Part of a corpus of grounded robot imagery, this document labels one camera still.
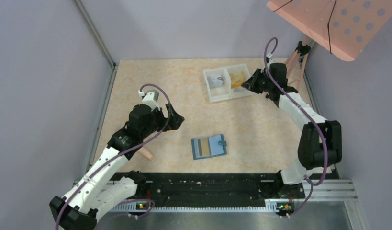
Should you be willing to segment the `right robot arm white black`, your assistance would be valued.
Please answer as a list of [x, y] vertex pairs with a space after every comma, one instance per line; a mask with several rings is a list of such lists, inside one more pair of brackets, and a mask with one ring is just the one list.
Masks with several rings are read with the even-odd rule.
[[257, 68], [242, 85], [256, 94], [266, 93], [266, 98], [283, 110], [301, 130], [297, 159], [292, 165], [277, 172], [275, 186], [281, 190], [308, 178], [316, 168], [323, 168], [342, 160], [342, 127], [319, 115], [307, 104], [298, 91], [288, 85], [287, 67], [272, 63], [268, 68]]

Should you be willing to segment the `teal card holder wallet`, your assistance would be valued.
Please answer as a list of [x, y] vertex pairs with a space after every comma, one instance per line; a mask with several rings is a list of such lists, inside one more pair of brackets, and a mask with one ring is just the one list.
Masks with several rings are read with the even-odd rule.
[[[209, 157], [199, 158], [197, 156], [196, 140], [202, 138], [209, 139], [210, 151], [211, 151], [211, 155]], [[193, 138], [191, 140], [192, 155], [194, 160], [208, 159], [208, 158], [227, 155], [227, 142], [223, 134], [209, 136], [209, 137], [202, 137], [202, 138]]]

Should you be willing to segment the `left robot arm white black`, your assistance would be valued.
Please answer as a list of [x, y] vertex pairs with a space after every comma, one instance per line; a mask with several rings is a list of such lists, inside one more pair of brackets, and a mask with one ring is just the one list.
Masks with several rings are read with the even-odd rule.
[[137, 171], [130, 171], [108, 189], [104, 187], [141, 147], [162, 132], [179, 129], [185, 118], [171, 104], [166, 108], [168, 116], [164, 117], [159, 107], [133, 107], [124, 127], [112, 135], [102, 155], [75, 187], [50, 201], [55, 229], [93, 230], [106, 213], [136, 194], [145, 184], [145, 177]]

